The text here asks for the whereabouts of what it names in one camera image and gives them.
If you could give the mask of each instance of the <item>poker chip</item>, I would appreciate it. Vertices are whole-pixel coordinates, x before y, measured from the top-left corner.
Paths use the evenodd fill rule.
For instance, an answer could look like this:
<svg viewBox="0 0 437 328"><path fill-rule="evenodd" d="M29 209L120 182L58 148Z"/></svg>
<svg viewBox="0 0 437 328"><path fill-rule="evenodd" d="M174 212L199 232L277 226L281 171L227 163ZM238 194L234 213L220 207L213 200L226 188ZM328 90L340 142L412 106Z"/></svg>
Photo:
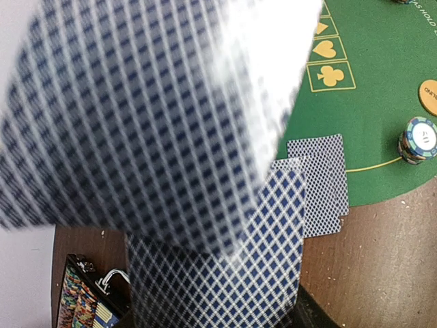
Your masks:
<svg viewBox="0 0 437 328"><path fill-rule="evenodd" d="M397 151L412 165L434 158L437 155L437 126L427 118L411 119L399 136Z"/></svg>
<svg viewBox="0 0 437 328"><path fill-rule="evenodd" d="M81 278L76 271L71 266L67 266L62 284L57 328L71 328L81 284Z"/></svg>
<svg viewBox="0 0 437 328"><path fill-rule="evenodd" d="M72 328L91 328L94 322L94 317L96 316L97 304L98 300L93 292L87 285L82 283L76 309L74 311Z"/></svg>
<svg viewBox="0 0 437 328"><path fill-rule="evenodd" d="M423 108L437 116L437 81L426 80L419 88L419 100Z"/></svg>

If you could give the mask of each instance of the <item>wooden surface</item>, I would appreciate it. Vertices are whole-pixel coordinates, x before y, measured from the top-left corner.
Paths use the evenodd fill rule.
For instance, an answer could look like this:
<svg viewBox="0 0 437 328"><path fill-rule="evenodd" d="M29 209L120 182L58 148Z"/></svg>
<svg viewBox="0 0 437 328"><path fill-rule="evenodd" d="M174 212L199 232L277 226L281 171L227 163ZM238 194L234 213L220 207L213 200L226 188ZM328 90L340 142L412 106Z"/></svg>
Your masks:
<svg viewBox="0 0 437 328"><path fill-rule="evenodd" d="M305 240L300 283L340 327L437 327L436 193L351 208L339 234Z"/></svg>
<svg viewBox="0 0 437 328"><path fill-rule="evenodd" d="M97 272L106 274L111 269L126 270L124 234L118 231L93 228L56 228L52 267L52 326L56 323L59 293L67 254L83 254L93 262ZM120 277L111 286L129 298L129 288Z"/></svg>

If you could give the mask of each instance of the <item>playing card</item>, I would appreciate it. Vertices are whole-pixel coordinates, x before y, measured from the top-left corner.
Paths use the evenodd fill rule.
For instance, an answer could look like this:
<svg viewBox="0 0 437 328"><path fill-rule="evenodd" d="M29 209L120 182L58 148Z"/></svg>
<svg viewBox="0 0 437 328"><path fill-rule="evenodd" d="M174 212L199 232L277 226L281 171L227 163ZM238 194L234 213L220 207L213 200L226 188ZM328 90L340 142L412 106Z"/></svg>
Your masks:
<svg viewBox="0 0 437 328"><path fill-rule="evenodd" d="M0 66L14 60L0 77L0 227L103 226L234 253L322 2L177 2L43 0L0 20L22 36L0 38Z"/></svg>
<svg viewBox="0 0 437 328"><path fill-rule="evenodd" d="M341 230L339 206L333 180L333 169L326 153L312 147L300 148L294 142L288 156L305 156L307 177L305 238L334 234Z"/></svg>
<svg viewBox="0 0 437 328"><path fill-rule="evenodd" d="M138 327L290 327L302 262L306 183L300 159L272 166L231 256L128 234Z"/></svg>
<svg viewBox="0 0 437 328"><path fill-rule="evenodd" d="M315 153L320 152L326 155L326 160L332 168L339 215L347 215L349 213L349 197L343 137L338 134L327 137L290 140L287 142L288 157L301 156L301 150L304 149L314 149Z"/></svg>

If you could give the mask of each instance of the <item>poker table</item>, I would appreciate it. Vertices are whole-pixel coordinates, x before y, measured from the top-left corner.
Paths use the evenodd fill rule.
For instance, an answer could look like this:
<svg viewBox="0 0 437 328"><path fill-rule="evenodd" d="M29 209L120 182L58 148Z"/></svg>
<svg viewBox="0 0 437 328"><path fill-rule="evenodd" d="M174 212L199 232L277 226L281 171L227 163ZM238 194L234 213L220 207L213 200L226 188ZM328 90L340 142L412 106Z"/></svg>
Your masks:
<svg viewBox="0 0 437 328"><path fill-rule="evenodd" d="M343 135L350 205L373 204L437 174L409 165L397 139L414 116L437 123L418 89L437 79L437 1L326 0L278 158L291 139Z"/></svg>

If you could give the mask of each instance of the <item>white wall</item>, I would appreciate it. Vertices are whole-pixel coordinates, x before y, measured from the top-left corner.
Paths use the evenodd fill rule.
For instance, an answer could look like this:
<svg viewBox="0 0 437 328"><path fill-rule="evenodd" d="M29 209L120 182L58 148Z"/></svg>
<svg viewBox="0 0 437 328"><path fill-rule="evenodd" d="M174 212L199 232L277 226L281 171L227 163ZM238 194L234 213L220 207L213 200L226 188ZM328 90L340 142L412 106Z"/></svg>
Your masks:
<svg viewBox="0 0 437 328"><path fill-rule="evenodd" d="M0 110L16 53L38 0L0 0ZM0 230L0 327L51 327L55 229Z"/></svg>
<svg viewBox="0 0 437 328"><path fill-rule="evenodd" d="M51 327L54 228L0 230L0 327Z"/></svg>

